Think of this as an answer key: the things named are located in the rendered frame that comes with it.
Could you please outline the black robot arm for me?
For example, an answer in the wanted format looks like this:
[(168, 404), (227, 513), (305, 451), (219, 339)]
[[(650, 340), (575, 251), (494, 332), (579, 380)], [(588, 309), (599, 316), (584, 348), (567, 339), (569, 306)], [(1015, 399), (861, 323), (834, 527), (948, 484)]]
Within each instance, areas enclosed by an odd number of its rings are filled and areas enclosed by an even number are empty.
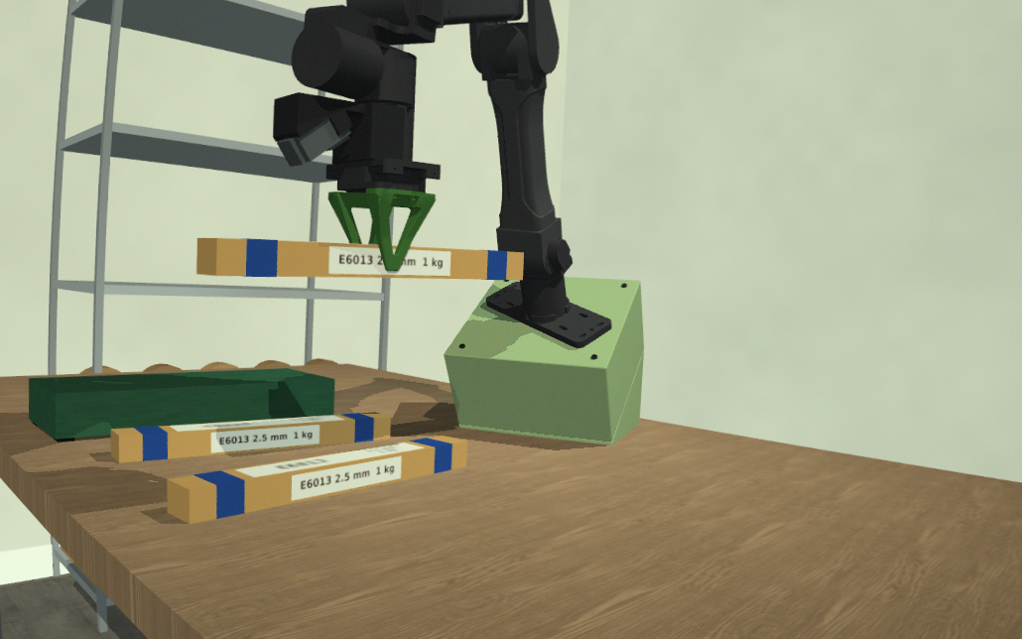
[(502, 22), (520, 20), (524, 0), (346, 0), (309, 8), (292, 51), (294, 75), (354, 102), (301, 92), (276, 98), (273, 138), (289, 167), (331, 150), (333, 164), (403, 159), (405, 108), (393, 105), (415, 109), (417, 57), (391, 45), (434, 43), (445, 25), (469, 24), (472, 62), (487, 81), (497, 125), (498, 252), (524, 253), (523, 280), (487, 296), (487, 307), (583, 348), (612, 326), (566, 294), (573, 258), (549, 191), (543, 121), (559, 37), (550, 0), (527, 0), (527, 10), (529, 22)]

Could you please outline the tan welding electrode pack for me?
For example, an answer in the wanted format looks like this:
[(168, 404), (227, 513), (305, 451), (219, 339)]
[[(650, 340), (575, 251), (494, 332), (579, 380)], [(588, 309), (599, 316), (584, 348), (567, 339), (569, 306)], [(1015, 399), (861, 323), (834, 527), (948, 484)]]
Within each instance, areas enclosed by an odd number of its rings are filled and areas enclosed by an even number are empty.
[(118, 462), (240, 454), (390, 440), (391, 417), (376, 412), (111, 429)]
[(196, 273), (242, 277), (523, 280), (524, 253), (410, 246), (386, 271), (376, 244), (198, 238)]
[(189, 524), (466, 467), (467, 441), (439, 436), (167, 480)]

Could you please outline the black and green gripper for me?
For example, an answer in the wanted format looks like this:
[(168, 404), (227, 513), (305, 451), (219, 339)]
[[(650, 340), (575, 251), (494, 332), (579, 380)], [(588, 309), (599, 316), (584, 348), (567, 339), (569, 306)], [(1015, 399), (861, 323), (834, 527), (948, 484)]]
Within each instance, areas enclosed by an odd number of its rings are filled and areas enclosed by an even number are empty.
[[(400, 270), (415, 235), (436, 201), (435, 194), (427, 193), (427, 179), (442, 178), (442, 165), (413, 161), (415, 109), (399, 104), (393, 106), (405, 108), (403, 159), (326, 165), (326, 178), (337, 180), (337, 190), (343, 191), (329, 192), (328, 200), (349, 243), (362, 244), (351, 209), (369, 208), (373, 224), (368, 244), (379, 246), (386, 271)], [(389, 220), (393, 206), (411, 210), (394, 254)]]

